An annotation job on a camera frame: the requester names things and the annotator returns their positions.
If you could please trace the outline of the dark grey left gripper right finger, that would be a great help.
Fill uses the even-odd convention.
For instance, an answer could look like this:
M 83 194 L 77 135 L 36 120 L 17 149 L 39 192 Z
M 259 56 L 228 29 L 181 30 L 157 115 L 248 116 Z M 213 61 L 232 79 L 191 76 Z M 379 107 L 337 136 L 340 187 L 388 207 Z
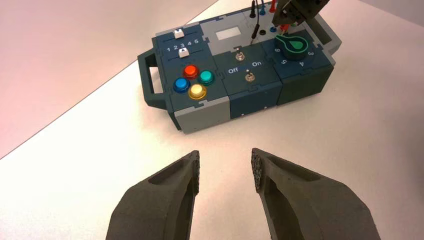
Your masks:
M 272 240 L 379 240 L 366 204 L 344 183 L 253 148 L 251 168 Z

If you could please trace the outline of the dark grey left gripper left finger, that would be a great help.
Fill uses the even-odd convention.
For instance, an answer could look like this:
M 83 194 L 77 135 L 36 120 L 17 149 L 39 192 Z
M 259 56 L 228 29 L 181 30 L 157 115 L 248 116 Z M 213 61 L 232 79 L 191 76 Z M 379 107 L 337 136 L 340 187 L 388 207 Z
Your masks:
M 131 186 L 113 210 L 107 240 L 188 240 L 200 190 L 200 153 L 193 150 Z

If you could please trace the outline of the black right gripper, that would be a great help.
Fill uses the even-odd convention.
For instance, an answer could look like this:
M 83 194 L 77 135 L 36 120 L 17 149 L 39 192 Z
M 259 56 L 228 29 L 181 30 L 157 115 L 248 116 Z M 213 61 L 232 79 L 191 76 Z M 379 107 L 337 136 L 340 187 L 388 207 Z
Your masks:
M 328 2 L 329 0 L 297 0 L 297 9 L 285 10 L 290 0 L 276 0 L 272 24 L 274 26 L 288 24 L 288 30 L 286 32 L 289 33 L 304 21 L 314 18 Z

